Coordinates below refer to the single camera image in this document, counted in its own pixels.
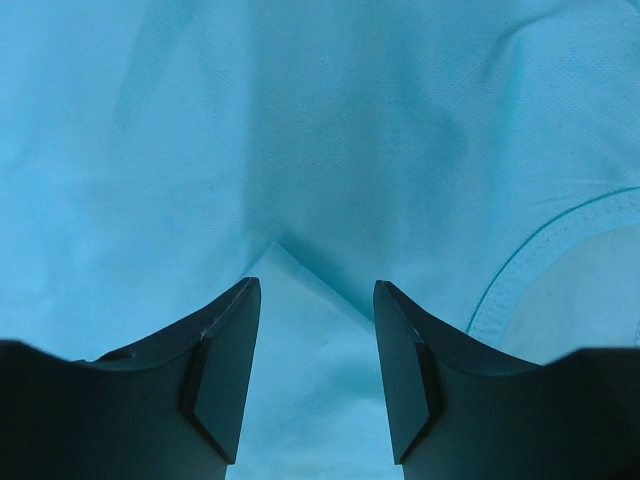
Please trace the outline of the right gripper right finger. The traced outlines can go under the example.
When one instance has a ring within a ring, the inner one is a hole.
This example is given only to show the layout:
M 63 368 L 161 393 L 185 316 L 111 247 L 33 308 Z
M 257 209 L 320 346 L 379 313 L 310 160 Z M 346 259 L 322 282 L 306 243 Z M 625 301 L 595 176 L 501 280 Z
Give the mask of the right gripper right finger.
M 408 479 L 635 479 L 639 352 L 586 348 L 537 365 L 375 285 L 393 457 Z

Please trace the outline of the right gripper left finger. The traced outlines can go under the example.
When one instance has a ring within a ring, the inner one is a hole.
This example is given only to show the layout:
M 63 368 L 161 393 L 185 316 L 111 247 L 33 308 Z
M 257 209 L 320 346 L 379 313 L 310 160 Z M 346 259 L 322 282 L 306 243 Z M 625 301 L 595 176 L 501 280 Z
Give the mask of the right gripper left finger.
M 261 307 L 245 278 L 95 361 L 1 344 L 5 479 L 222 479 L 237 457 Z

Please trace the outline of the teal t-shirt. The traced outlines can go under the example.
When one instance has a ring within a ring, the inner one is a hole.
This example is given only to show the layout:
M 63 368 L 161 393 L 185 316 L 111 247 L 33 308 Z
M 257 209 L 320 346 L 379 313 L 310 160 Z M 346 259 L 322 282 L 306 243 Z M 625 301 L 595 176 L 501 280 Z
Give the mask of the teal t-shirt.
M 234 479 L 397 479 L 378 280 L 639 343 L 635 1 L 5 1 L 1 335 L 93 360 L 254 275 Z

